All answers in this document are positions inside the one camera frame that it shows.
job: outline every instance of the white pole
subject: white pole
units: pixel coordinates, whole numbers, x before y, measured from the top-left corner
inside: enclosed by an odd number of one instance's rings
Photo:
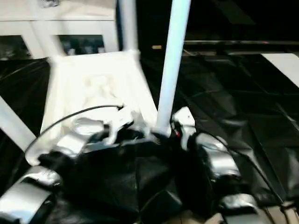
[[[181,62],[191,0],[172,0],[163,78],[160,91],[157,128],[166,133],[169,127],[178,70]]]
[[[2,97],[0,97],[0,128],[23,151],[36,138]]]
[[[121,27],[124,50],[138,50],[135,0],[120,0]]]

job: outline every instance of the black tarp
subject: black tarp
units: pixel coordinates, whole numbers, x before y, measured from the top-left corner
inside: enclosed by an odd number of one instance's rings
[[[42,125],[49,74],[45,59],[0,61],[0,96],[36,136]],[[23,152],[0,130],[0,194],[22,156]],[[20,173],[27,168],[28,164],[22,163]]]
[[[143,57],[141,62],[157,105],[163,59]],[[261,55],[186,56],[173,112],[188,106],[197,127],[248,155],[288,201],[299,195],[298,98],[299,88]],[[259,204],[277,205],[253,166],[240,156],[235,155],[235,160]],[[185,180],[186,197],[194,198],[193,210],[210,216],[213,195],[206,193],[208,186],[192,167],[184,169],[193,175]]]
[[[163,57],[142,56],[158,104]],[[3,62],[0,95],[37,135],[49,79],[44,60]],[[261,55],[183,57],[173,111],[188,106],[197,127],[248,155],[280,197],[298,197],[299,89]],[[21,151],[2,134],[1,183]],[[252,165],[235,156],[262,206],[277,205]],[[24,172],[26,163],[20,168]],[[190,209],[209,217],[213,193],[189,158],[165,145],[128,145],[82,157],[47,223],[159,223]]]

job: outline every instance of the cabinet door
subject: cabinet door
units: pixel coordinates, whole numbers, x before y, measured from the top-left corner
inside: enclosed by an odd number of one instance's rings
[[[41,28],[33,22],[37,32]],[[114,21],[44,21],[39,32],[48,56],[81,55],[118,51]]]
[[[29,21],[0,21],[0,48],[4,59],[45,57]]]

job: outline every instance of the glass panel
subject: glass panel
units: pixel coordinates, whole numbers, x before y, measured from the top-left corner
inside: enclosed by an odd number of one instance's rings
[[[67,55],[86,55],[105,53],[102,35],[59,35]]]
[[[0,36],[0,60],[32,59],[32,56],[20,35]]]

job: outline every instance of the wire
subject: wire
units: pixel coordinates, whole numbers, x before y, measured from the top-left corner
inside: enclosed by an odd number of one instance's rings
[[[37,136],[29,145],[28,147],[25,149],[24,151],[24,154],[26,154],[26,152],[42,137],[44,136],[51,128],[53,128],[55,125],[63,122],[64,120],[67,120],[68,118],[71,118],[73,116],[76,116],[78,114],[81,114],[81,113],[84,113],[84,112],[87,112],[87,111],[91,111],[91,110],[95,110],[95,109],[99,109],[99,108],[106,108],[106,107],[116,107],[118,108],[119,110],[123,108],[123,106],[119,106],[119,105],[101,105],[101,106],[93,106],[93,107],[89,107],[89,108],[86,108],[86,109],[83,109],[81,111],[77,111],[75,113],[72,113],[72,114],[69,114],[59,120],[57,120],[56,122],[54,122],[53,124],[51,124],[49,127],[47,127],[45,130],[43,130],[39,136]],[[24,157],[21,155],[19,157],[19,160],[17,161],[16,165],[14,166],[14,169],[12,171],[12,174],[7,182],[7,187],[6,187],[6,190],[8,188],[10,188],[12,186],[12,184],[14,183],[14,179],[15,179],[15,176],[19,170],[19,167],[23,161]]]
[[[266,214],[267,218],[269,219],[269,221],[272,223],[272,224],[276,224],[271,213],[269,212],[268,208],[265,208],[265,209],[262,209],[263,212]]]

